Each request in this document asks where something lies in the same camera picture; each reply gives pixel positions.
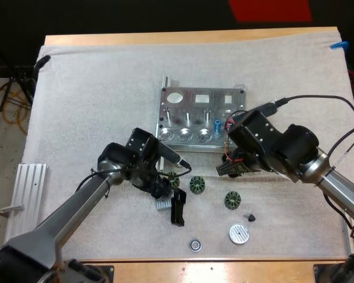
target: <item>tripod leg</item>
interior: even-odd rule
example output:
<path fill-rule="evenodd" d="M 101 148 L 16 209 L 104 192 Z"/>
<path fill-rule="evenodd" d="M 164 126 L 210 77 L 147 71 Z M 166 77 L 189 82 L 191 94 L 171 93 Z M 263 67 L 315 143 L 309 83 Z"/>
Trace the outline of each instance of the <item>tripod leg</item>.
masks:
<path fill-rule="evenodd" d="M 6 85 L 4 97 L 3 97 L 2 100 L 1 100 L 0 112 L 2 112 L 2 109 L 3 109 L 3 107 L 4 107 L 4 104 L 5 104 L 5 102 L 6 102 L 6 99 L 8 98 L 9 92 L 10 92 L 11 87 L 12 87 L 12 83 L 13 83 L 13 79 L 12 79 L 12 78 L 9 78 L 9 82 L 8 82 L 8 84 Z"/>

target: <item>floor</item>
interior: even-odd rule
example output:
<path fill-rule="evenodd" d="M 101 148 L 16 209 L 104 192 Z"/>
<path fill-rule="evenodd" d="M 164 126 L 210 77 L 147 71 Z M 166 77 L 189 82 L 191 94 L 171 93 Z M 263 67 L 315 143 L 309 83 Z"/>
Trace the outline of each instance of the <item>floor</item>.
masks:
<path fill-rule="evenodd" d="M 7 81 L 7 78 L 0 78 L 0 86 Z M 13 85 L 12 91 L 16 92 L 17 90 L 19 90 L 19 85 Z M 0 103 L 3 95 L 4 92 L 1 92 Z M 10 104 L 7 106 L 6 116 L 8 120 L 14 119 L 15 121 L 17 108 L 17 106 Z M 28 127 L 29 117 L 30 114 L 22 122 L 25 129 Z M 17 166 L 21 163 L 25 142 L 26 135 L 16 124 L 10 125 L 6 123 L 0 113 L 0 208 L 11 204 Z M 0 246 L 3 244 L 5 229 L 6 218 L 0 216 Z"/>

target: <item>metal bearing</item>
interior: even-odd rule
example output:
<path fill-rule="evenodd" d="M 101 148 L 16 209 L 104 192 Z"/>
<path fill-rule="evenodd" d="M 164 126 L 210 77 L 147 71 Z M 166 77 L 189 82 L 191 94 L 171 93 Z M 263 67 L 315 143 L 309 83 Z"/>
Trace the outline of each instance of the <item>metal bearing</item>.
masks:
<path fill-rule="evenodd" d="M 171 176 L 168 176 L 168 180 L 170 181 L 172 186 L 179 187 L 179 178 L 174 177 L 174 176 L 177 176 L 176 172 L 169 172 L 168 175 L 171 175 Z"/>
<path fill-rule="evenodd" d="M 192 193 L 199 195 L 205 190 L 205 181 L 200 176 L 194 176 L 190 180 L 190 190 Z"/>
<path fill-rule="evenodd" d="M 192 252 L 199 252 L 202 248 L 202 244 L 199 240 L 194 239 L 190 242 L 189 247 Z"/>
<path fill-rule="evenodd" d="M 241 202 L 241 196 L 238 192 L 229 192 L 225 196 L 224 203 L 225 207 L 231 210 L 238 208 Z"/>

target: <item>blue tab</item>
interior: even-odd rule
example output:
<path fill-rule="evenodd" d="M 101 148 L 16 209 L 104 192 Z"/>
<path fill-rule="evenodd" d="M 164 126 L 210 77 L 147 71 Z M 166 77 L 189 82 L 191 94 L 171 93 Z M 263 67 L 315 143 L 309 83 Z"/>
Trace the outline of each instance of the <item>blue tab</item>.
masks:
<path fill-rule="evenodd" d="M 330 46 L 330 49 L 343 48 L 343 50 L 347 51 L 349 49 L 349 41 L 342 41 L 338 43 L 334 43 Z"/>

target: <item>rectangular hole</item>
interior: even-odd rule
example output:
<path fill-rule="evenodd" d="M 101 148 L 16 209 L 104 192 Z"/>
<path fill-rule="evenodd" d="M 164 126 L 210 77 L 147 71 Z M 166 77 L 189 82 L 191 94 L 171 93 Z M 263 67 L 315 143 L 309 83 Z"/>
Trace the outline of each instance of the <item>rectangular hole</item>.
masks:
<path fill-rule="evenodd" d="M 224 103 L 232 103 L 232 96 L 224 96 Z"/>
<path fill-rule="evenodd" d="M 195 96 L 195 103 L 209 103 L 210 98 L 207 94 L 197 94 Z"/>

